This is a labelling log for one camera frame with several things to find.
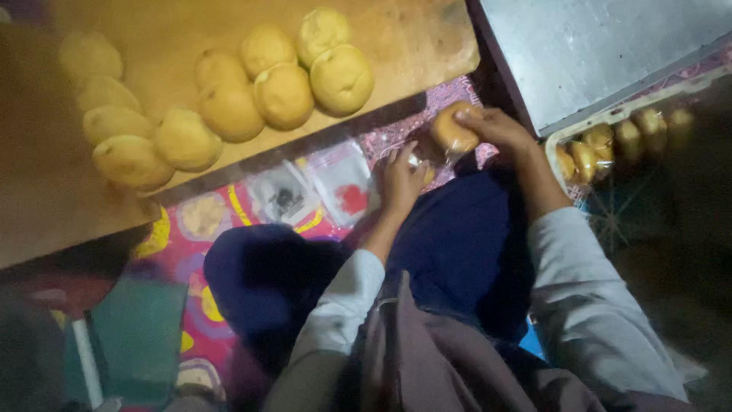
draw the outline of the plastic packet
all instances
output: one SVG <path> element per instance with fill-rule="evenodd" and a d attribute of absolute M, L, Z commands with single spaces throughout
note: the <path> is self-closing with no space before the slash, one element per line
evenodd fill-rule
<path fill-rule="evenodd" d="M 361 147 L 348 140 L 307 157 L 305 170 L 334 223 L 349 228 L 381 199 Z"/>
<path fill-rule="evenodd" d="M 296 226 L 320 205 L 318 194 L 289 161 L 244 179 L 261 221 Z"/>

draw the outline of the navy cloth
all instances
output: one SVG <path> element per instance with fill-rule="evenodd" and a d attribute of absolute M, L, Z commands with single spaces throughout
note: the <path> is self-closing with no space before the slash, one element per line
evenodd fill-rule
<path fill-rule="evenodd" d="M 386 276 L 407 270 L 420 308 L 518 343 L 534 272 L 514 184 L 510 175 L 480 172 L 421 196 L 397 236 Z M 203 270 L 223 317 L 276 373 L 350 254 L 342 243 L 258 225 L 221 234 Z"/>

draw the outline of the person's right hand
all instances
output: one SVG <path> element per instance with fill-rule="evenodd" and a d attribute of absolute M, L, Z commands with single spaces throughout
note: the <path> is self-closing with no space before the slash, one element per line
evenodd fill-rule
<path fill-rule="evenodd" d="M 455 121 L 515 160 L 537 143 L 529 132 L 499 108 L 470 108 L 455 113 Z"/>

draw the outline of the hand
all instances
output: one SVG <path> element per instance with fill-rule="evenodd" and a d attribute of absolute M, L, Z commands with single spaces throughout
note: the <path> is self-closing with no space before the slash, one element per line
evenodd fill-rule
<path fill-rule="evenodd" d="M 429 161 L 423 161 L 414 171 L 408 162 L 409 155 L 416 145 L 417 142 L 412 141 L 404 146 L 399 154 L 396 150 L 389 154 L 384 173 L 385 213 L 394 213 L 401 218 L 406 218 L 417 201 L 419 192 L 425 187 L 425 175 L 430 166 Z"/>
<path fill-rule="evenodd" d="M 499 108 L 470 108 L 455 113 L 455 121 L 478 135 L 481 141 L 490 143 L 499 151 L 515 157 L 537 143 L 531 134 L 517 121 Z"/>

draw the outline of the wooden board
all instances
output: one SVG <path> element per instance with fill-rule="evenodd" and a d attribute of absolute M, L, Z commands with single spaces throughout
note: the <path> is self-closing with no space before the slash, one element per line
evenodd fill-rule
<path fill-rule="evenodd" d="M 0 24 L 0 268 L 160 213 L 94 168 L 57 48 L 40 27 Z"/>
<path fill-rule="evenodd" d="M 463 0 L 53 0 L 51 18 L 59 36 L 70 29 L 90 28 L 106 34 L 122 53 L 125 84 L 157 122 L 170 108 L 196 110 L 193 66 L 203 51 L 218 47 L 237 52 L 258 23 L 277 23 L 294 36 L 302 17 L 321 5 L 333 6 L 348 17 L 353 44 L 365 53 L 376 77 L 371 99 L 353 116 L 420 93 L 478 65 L 475 33 Z M 226 144 L 206 172 L 343 120 L 316 111 L 296 130 L 265 128 L 252 141 Z M 177 172 L 165 188 L 199 175 Z"/>

